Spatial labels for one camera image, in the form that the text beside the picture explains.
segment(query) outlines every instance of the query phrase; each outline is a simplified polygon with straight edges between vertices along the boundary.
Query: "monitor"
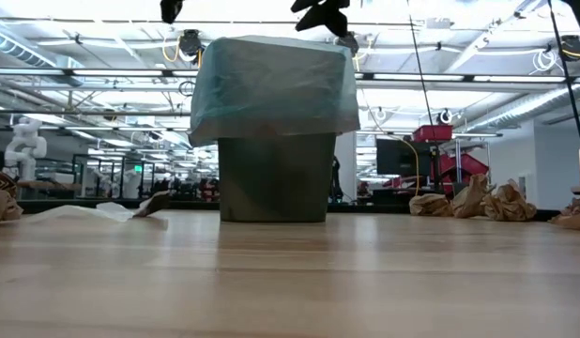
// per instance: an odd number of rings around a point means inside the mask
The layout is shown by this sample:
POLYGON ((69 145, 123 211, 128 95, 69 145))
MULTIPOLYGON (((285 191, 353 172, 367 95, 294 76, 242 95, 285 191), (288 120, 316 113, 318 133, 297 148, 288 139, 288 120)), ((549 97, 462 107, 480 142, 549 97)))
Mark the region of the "monitor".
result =
MULTIPOLYGON (((408 142, 418 153, 420 176, 429 176, 432 172, 430 144, 408 142)), ((399 140, 375 140, 377 173, 379 175, 416 176, 416 157, 413 149, 399 140)))

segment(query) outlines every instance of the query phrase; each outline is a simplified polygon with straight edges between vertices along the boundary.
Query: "trash can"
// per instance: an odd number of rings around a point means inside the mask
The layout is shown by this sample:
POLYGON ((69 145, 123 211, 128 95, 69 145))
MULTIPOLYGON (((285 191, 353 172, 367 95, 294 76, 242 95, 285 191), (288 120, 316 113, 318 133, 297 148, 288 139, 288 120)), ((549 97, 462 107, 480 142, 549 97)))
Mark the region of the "trash can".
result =
POLYGON ((336 134, 219 139, 223 222, 326 221, 336 134))

